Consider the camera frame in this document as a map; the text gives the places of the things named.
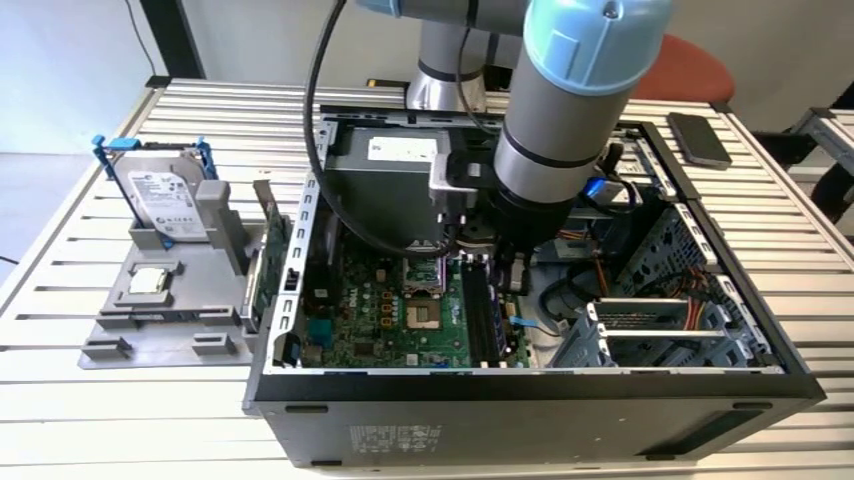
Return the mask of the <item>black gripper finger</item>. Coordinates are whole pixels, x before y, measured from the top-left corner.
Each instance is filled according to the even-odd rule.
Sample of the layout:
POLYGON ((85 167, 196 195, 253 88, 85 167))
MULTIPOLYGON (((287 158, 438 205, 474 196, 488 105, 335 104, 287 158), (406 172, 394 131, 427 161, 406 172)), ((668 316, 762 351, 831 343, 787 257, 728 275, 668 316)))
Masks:
POLYGON ((496 247, 496 288, 504 293, 511 286, 514 264, 514 246, 511 243, 500 243, 496 247))
POLYGON ((530 266, 532 259, 532 250, 518 251, 512 260, 512 292, 524 296, 531 288, 530 266))

